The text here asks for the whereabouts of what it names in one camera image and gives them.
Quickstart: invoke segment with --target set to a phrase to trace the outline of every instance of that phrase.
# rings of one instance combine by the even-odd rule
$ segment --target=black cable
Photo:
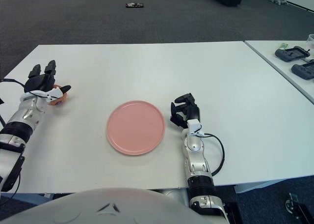
[[[20,183],[21,183],[21,173],[19,174],[19,183],[18,183],[18,186],[17,186],[17,188],[16,188],[14,194],[13,194],[9,199],[7,199],[5,202],[3,202],[2,204],[0,204],[0,207],[4,206],[8,201],[10,201],[10,200],[14,197],[14,195],[16,194],[16,192],[18,191],[18,189],[19,189],[19,187],[20,187]]]
[[[40,96],[40,95],[34,94],[30,90],[28,90],[24,84],[20,83],[19,81],[15,80],[15,79],[3,78],[3,79],[0,80],[0,83],[2,83],[2,82],[17,83],[17,84],[21,85],[26,90],[26,92],[29,92],[30,94],[32,94],[34,96],[37,96],[37,97],[40,97],[40,98],[48,98],[47,96]]]
[[[201,138],[214,137],[214,138],[216,138],[219,141],[220,146],[221,146],[221,150],[222,150],[221,162],[219,164],[219,167],[214,172],[211,173],[212,176],[215,176],[217,173],[219,173],[219,171],[222,169],[222,166],[224,165],[224,162],[225,162],[225,149],[224,149],[224,146],[223,146],[222,142],[220,141],[220,139],[217,136],[215,136],[213,134],[209,134],[209,133],[204,133],[204,135],[206,135],[206,136],[199,136],[199,135],[196,135],[196,136],[197,137],[201,137]]]
[[[1,115],[0,115],[0,122],[1,122],[2,126],[4,127],[4,126],[5,126],[5,121],[4,121],[4,119],[1,117]]]
[[[197,133],[198,131],[200,131],[202,129],[202,125],[199,129],[197,129],[194,133]]]

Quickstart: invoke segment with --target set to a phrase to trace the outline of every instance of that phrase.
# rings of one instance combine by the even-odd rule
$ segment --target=white table in background
[[[226,56],[228,49],[234,51]],[[7,77],[25,82],[34,65],[44,69],[52,59],[56,84],[72,89],[63,105],[48,107],[29,140],[20,193],[186,187],[181,128],[169,118],[170,103],[188,92],[203,129],[225,146],[216,186],[258,187],[314,174],[314,105],[243,42],[40,45]],[[22,92],[0,84],[5,121]],[[160,145],[141,156],[117,152],[105,135],[112,111],[130,100],[154,104],[166,122]],[[205,139],[205,156],[214,170],[221,150],[212,141]]]
[[[306,41],[245,41],[245,43],[314,103],[314,79],[304,80],[291,71],[294,64],[305,64],[306,62],[303,60],[284,62],[275,56],[275,51],[282,43],[288,44],[287,49],[300,46],[308,50]],[[314,50],[310,50],[310,54],[314,58]]]

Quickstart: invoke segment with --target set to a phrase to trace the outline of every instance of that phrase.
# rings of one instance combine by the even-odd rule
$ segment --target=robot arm
[[[216,196],[212,174],[207,160],[204,157],[205,134],[201,131],[200,110],[194,103],[191,93],[180,96],[175,103],[184,103],[175,106],[171,103],[170,120],[177,126],[183,127],[182,139],[184,154],[184,169],[189,186],[189,205],[195,212],[202,215],[223,216],[229,223],[223,203]],[[178,112],[186,115],[184,119]]]
[[[40,75],[37,64],[29,74],[25,94],[20,98],[18,110],[0,131],[0,191],[7,192],[16,182],[25,158],[26,143],[45,114],[47,103],[63,96],[71,87],[53,88],[55,61],[49,62]]]

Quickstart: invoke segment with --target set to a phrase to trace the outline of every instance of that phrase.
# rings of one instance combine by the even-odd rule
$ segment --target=pink plate
[[[162,140],[165,121],[161,112],[145,101],[120,105],[110,115],[107,138],[118,151],[140,155],[152,151]]]

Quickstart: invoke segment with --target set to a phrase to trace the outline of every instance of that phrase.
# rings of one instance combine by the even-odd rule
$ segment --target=black controller
[[[275,52],[275,56],[277,56],[279,59],[290,62],[296,59],[304,59],[310,56],[309,50],[306,51],[303,48],[299,46],[295,46],[291,49],[281,50],[278,49]]]
[[[291,68],[291,71],[305,80],[312,79],[314,78],[314,61],[303,65],[295,64]]]

